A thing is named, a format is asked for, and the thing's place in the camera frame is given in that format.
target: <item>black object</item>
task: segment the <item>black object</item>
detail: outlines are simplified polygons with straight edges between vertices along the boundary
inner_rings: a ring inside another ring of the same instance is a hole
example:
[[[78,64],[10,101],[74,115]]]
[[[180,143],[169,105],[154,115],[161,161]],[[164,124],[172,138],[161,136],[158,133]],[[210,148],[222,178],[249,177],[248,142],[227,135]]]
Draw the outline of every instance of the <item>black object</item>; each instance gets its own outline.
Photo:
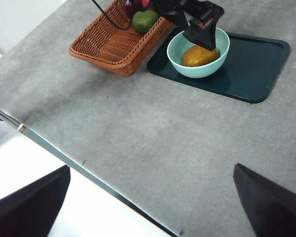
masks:
[[[223,8],[210,1],[181,2],[184,11],[192,16],[190,26],[183,36],[188,41],[213,51],[216,48],[216,24],[224,14]]]
[[[296,194],[241,164],[233,178],[257,237],[296,237]]]
[[[0,237],[46,237],[70,182],[64,165],[0,200]]]
[[[252,104],[269,96],[290,53],[282,40],[228,33],[230,49],[222,67],[206,78],[192,79],[178,73],[167,57],[170,40],[181,31],[176,28],[152,56],[149,72]]]
[[[199,0],[154,0],[155,11],[185,30],[183,36],[190,42],[210,51],[216,48],[215,30],[219,18],[224,14],[222,7]],[[192,18],[188,25],[184,12]]]

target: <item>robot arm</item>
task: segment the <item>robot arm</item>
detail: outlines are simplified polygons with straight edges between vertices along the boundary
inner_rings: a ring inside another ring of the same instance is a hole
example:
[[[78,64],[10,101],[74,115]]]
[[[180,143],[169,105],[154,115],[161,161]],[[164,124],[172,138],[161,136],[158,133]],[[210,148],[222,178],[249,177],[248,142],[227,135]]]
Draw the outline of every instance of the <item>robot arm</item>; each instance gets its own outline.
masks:
[[[210,51],[216,48],[215,30],[222,7],[206,0],[154,0],[155,11],[185,30],[183,36],[190,42]],[[191,16],[189,24],[184,15]]]

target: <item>black cable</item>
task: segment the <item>black cable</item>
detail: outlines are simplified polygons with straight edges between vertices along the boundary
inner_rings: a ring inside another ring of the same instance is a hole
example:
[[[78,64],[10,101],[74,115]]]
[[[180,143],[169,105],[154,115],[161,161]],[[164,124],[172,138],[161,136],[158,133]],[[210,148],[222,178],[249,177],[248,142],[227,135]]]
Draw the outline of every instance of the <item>black cable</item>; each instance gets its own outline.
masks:
[[[105,13],[105,11],[103,11],[103,9],[100,7],[100,5],[98,5],[98,3],[95,0],[92,0],[94,2],[94,4],[98,7],[98,9],[103,13],[103,15],[118,29],[122,30],[122,31],[127,31],[131,25],[132,25],[132,21],[129,22],[129,25],[126,28],[120,27],[118,26],[115,22],[113,22],[112,19],[110,19],[110,17]]]

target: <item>white surface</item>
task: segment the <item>white surface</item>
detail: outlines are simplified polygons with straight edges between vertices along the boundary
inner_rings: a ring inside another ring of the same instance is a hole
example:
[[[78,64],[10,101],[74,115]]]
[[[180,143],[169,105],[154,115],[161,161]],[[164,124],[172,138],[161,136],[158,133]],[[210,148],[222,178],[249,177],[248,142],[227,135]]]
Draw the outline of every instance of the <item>white surface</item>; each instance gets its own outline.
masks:
[[[0,198],[64,163],[0,122]],[[49,237],[169,237],[157,226],[71,168],[64,204]]]
[[[66,0],[0,0],[0,52],[15,44]]]

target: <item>white wall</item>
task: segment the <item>white wall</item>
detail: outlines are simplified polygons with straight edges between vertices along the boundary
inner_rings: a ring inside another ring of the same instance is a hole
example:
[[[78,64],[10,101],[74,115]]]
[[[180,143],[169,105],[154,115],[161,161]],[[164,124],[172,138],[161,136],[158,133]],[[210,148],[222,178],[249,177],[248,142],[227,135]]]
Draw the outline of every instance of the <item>white wall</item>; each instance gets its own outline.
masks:
[[[0,56],[66,0],[0,0]]]

